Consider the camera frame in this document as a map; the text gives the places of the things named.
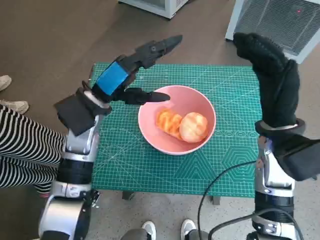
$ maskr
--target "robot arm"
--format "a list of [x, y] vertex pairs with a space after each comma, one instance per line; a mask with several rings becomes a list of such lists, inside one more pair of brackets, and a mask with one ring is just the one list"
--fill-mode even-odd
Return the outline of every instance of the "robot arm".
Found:
[[84, 240], [90, 224], [91, 206], [99, 197], [92, 189], [92, 173], [99, 144], [99, 127], [112, 108], [111, 101], [143, 105], [167, 101], [160, 92], [127, 88], [140, 67], [150, 68], [173, 50], [182, 36], [148, 42], [130, 56], [119, 56], [98, 77], [92, 89], [82, 82], [74, 95], [55, 104], [58, 117], [68, 128], [56, 179], [51, 186], [39, 224], [41, 240]]
[[[293, 217], [295, 181], [320, 173], [320, 140], [303, 137], [305, 122], [295, 116], [300, 87], [297, 63], [271, 40], [254, 33], [236, 33], [233, 42], [238, 56], [252, 63], [260, 85], [255, 212], [277, 208]], [[255, 216], [252, 226], [256, 232], [247, 240], [300, 239], [292, 221], [280, 212]]]

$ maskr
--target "green cutting mat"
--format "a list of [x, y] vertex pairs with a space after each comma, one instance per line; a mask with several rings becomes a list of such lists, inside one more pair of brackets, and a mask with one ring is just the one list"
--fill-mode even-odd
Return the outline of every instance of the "green cutting mat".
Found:
[[[97, 63], [92, 82], [107, 68]], [[183, 156], [163, 154], [149, 145], [138, 127], [138, 106], [113, 102], [100, 130], [93, 186], [136, 192], [204, 193], [223, 170], [257, 158], [254, 123], [261, 119], [258, 80], [251, 67], [158, 64], [141, 69], [131, 87], [153, 91], [167, 85], [197, 89], [212, 102], [217, 118], [213, 137]], [[212, 188], [211, 195], [253, 197], [254, 167], [234, 169]]]

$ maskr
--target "bread roll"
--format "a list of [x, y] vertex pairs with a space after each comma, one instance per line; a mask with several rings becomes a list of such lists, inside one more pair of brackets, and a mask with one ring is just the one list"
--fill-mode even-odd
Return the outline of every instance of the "bread roll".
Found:
[[155, 124], [165, 133], [182, 140], [179, 132], [181, 120], [182, 117], [179, 114], [165, 108], [157, 113]]
[[198, 143], [208, 135], [208, 120], [197, 112], [188, 113], [181, 121], [179, 132], [188, 143]]

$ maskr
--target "black and white striped pants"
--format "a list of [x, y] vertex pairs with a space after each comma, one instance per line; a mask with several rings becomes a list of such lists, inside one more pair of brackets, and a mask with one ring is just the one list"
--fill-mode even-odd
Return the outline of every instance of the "black and white striped pants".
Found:
[[50, 192], [64, 136], [0, 105], [0, 188], [34, 185]]

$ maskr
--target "concrete floor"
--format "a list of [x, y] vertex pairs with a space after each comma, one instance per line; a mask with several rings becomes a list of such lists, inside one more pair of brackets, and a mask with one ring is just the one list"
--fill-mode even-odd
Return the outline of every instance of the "concrete floor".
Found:
[[[73, 94], [88, 78], [91, 65], [130, 53], [147, 40], [183, 34], [183, 42], [161, 63], [248, 65], [224, 41], [234, 0], [199, 0], [168, 21], [115, 0], [2, 0], [0, 2], [0, 75], [13, 78], [0, 93], [6, 100], [27, 100], [27, 115], [57, 131], [65, 129], [53, 104]], [[301, 90], [297, 115], [307, 122], [306, 136], [320, 136], [320, 45], [300, 66]], [[157, 239], [179, 239], [185, 218], [196, 220], [199, 196], [139, 193], [122, 201], [120, 192], [102, 191], [93, 210], [89, 240], [115, 240], [146, 220], [153, 220]], [[297, 184], [295, 217], [305, 239], [319, 239], [320, 181]], [[31, 187], [0, 190], [0, 239], [37, 237], [44, 201]], [[223, 198], [220, 206], [205, 201], [202, 227], [249, 214], [254, 201]], [[223, 229], [216, 239], [243, 240], [249, 221]]]

